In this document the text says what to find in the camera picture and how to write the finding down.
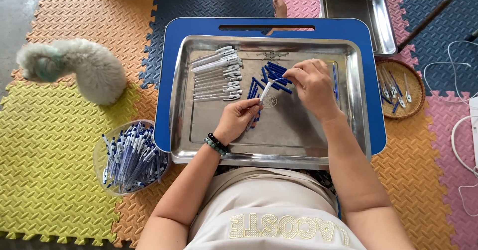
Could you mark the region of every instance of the blue plastic tray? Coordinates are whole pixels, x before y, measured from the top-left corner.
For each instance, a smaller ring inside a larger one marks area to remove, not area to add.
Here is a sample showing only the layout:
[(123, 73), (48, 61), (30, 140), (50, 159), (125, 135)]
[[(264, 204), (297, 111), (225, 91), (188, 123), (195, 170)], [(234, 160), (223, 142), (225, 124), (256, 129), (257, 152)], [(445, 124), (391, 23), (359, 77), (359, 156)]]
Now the blue plastic tray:
[(355, 43), (360, 48), (362, 56), (371, 154), (378, 154), (384, 149), (387, 137), (379, 96), (377, 73), (370, 32), (363, 22), (355, 19), (178, 18), (168, 24), (164, 37), (162, 77), (154, 127), (154, 141), (161, 150), (171, 150), (169, 130), (171, 90), (176, 59), (183, 39), (189, 35), (265, 37), (260, 31), (220, 30), (219, 27), (221, 25), (253, 26), (257, 28), (261, 26), (309, 25), (315, 27), (315, 31), (275, 31), (268, 37), (342, 39)]

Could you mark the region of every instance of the stainless steel container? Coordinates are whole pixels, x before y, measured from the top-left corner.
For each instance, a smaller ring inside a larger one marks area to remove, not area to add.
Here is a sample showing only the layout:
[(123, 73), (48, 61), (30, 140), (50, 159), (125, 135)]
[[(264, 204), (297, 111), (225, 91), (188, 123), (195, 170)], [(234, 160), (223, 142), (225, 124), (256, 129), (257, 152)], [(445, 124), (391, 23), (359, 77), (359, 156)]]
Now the stainless steel container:
[(397, 53), (395, 34), (386, 0), (320, 0), (322, 18), (353, 18), (370, 30), (375, 56)]
[[(363, 81), (361, 53), (347, 40), (294, 39), (269, 37), (224, 37), (190, 35), (179, 49), (173, 80), (170, 108), (171, 153), (176, 163), (188, 163), (214, 131), (226, 101), (192, 102), (194, 74), (189, 60), (206, 55), (223, 46), (233, 46), (243, 59), (240, 82), (247, 98), (252, 77), (262, 78), (260, 68), (267, 61), (290, 68), (305, 59), (324, 60), (332, 73), (336, 66), (339, 107), (348, 117), (351, 129), (370, 160), (370, 137)], [(327, 141), (317, 119), (293, 93), (271, 89), (270, 102), (260, 115), (256, 128), (231, 143), (232, 153), (223, 156), (222, 164), (276, 168), (326, 169)]]

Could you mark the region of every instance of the woman's left hand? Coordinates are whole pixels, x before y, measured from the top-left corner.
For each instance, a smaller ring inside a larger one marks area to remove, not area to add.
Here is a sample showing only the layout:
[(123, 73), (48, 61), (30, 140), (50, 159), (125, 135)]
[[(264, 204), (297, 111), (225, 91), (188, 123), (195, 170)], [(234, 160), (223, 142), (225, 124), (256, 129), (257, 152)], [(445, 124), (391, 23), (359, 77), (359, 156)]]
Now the woman's left hand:
[(250, 119), (256, 117), (259, 110), (264, 108), (258, 104), (259, 98), (228, 104), (224, 107), (218, 127), (213, 133), (214, 137), (226, 146), (234, 141), (246, 129)]

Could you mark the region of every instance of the navy blue foam mat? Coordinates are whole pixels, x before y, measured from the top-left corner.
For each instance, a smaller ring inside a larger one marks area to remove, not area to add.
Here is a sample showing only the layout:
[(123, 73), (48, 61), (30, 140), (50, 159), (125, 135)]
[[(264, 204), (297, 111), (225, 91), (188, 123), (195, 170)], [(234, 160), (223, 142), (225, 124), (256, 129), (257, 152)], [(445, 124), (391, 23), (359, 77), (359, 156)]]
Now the navy blue foam mat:
[(181, 17), (274, 17), (272, 0), (155, 0), (153, 5), (157, 5), (157, 9), (151, 14), (155, 20), (150, 24), (152, 34), (147, 36), (151, 46), (145, 48), (149, 53), (143, 60), (146, 70), (140, 72), (144, 80), (142, 88), (147, 88), (148, 84), (155, 84), (156, 89), (159, 87), (164, 29), (170, 21)]
[[(406, 14), (403, 19), (409, 22), (406, 28), (412, 30), (442, 0), (403, 0)], [(478, 0), (454, 0), (438, 17), (436, 17), (412, 42), (418, 58), (417, 71), (423, 70), (433, 62), (450, 62), (447, 46), (456, 40), (463, 40), (478, 29)], [(471, 67), (457, 64), (457, 86), (459, 91), (478, 92), (478, 46), (455, 43), (450, 47), (454, 62), (469, 63)], [(426, 78), (433, 90), (439, 95), (447, 96), (445, 91), (455, 91), (454, 74), (451, 64), (437, 64), (426, 70)]]

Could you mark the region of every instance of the dog tail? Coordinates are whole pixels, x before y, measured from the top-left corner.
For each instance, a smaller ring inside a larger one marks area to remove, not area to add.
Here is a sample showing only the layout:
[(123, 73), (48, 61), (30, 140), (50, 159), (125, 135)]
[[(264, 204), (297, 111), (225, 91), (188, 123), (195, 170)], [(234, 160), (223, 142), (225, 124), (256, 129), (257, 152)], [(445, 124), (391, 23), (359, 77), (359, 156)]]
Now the dog tail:
[(47, 44), (28, 44), (17, 52), (17, 63), (34, 73), (41, 81), (55, 82), (65, 66), (59, 51)]

